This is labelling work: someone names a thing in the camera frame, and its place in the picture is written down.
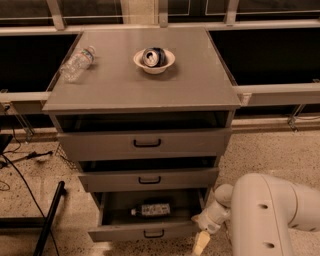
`speckled floor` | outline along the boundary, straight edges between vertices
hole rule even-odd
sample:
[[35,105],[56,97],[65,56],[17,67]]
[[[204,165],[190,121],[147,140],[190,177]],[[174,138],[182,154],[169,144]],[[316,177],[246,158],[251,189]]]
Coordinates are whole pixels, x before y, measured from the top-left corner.
[[[293,133],[287,127],[279,129],[239,129],[235,127],[227,152],[221,160],[217,184],[234,184],[245,173],[267,173],[320,190],[320,123],[314,129]],[[23,144],[19,152],[7,154],[13,160],[32,151],[56,151],[58,143],[48,134],[37,135],[33,142]],[[8,150],[17,146],[14,142]],[[16,164],[28,181],[40,207],[48,211],[57,183],[65,181],[68,194],[60,202],[52,228],[62,256],[111,255],[190,255],[194,238],[147,240],[115,243],[93,243],[87,234],[97,225],[98,210],[77,178],[62,158],[54,154]],[[10,190],[0,191],[0,216],[39,216],[32,199],[13,168],[0,170],[0,181]],[[3,183],[1,189],[7,189]],[[320,232],[290,231],[296,256],[317,256],[320,251]],[[0,256],[33,255],[39,231],[1,231]],[[43,255],[56,255],[51,238]],[[214,235],[203,255],[232,255],[226,229]]]

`dresser top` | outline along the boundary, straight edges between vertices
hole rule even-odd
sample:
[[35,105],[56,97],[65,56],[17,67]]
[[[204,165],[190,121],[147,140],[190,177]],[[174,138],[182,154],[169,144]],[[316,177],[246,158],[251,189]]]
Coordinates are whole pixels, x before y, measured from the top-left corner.
[[[75,84],[60,77],[43,111],[130,113],[234,110],[239,99],[204,28],[85,31],[75,50],[94,46],[96,58]],[[160,47],[175,55],[164,73],[137,67],[134,55]]]

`plastic bottle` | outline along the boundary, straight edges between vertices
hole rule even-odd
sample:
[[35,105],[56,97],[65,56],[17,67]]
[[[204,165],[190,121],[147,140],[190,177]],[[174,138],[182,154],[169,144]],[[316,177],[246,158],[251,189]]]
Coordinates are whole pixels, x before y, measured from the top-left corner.
[[70,59],[62,65],[60,73],[68,83],[76,82],[81,74],[90,67],[94,61],[95,49],[88,46],[75,53]]
[[163,217],[170,214],[170,205],[168,203],[159,204],[141,204],[131,209],[131,215],[144,218]]

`bottle in drawer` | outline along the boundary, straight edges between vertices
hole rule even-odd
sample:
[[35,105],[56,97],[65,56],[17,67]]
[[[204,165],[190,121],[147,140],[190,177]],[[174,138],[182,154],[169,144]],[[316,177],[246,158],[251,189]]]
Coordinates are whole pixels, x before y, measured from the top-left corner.
[[143,218],[165,217],[170,215],[169,203],[140,204],[131,209],[131,215]]

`drawer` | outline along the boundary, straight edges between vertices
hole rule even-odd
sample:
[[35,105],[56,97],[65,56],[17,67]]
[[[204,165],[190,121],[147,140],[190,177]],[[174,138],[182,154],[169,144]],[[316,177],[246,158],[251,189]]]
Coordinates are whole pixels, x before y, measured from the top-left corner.
[[71,161],[216,156],[225,152],[231,129],[60,133]]
[[79,176],[86,192],[204,188],[212,186],[218,168],[93,172]]
[[63,132],[98,132],[223,128],[229,115],[229,111],[182,111],[68,114],[55,118]]
[[[198,227],[191,217],[203,209],[197,189],[104,193],[97,228],[89,230],[94,242],[193,236]],[[141,218],[130,215],[137,204],[169,202],[167,217]]]

